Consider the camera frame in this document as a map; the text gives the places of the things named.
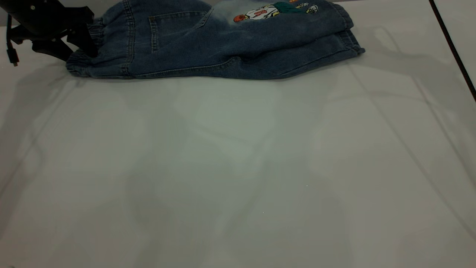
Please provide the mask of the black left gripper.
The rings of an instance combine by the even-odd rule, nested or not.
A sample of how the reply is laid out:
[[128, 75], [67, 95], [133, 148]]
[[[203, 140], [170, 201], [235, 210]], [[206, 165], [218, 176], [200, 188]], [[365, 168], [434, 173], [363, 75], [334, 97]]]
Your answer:
[[88, 7], [65, 7], [58, 0], [2, 0], [8, 15], [7, 37], [14, 42], [32, 41], [32, 50], [67, 61], [73, 50], [61, 38], [80, 48], [89, 57], [97, 47], [88, 25], [94, 13]]

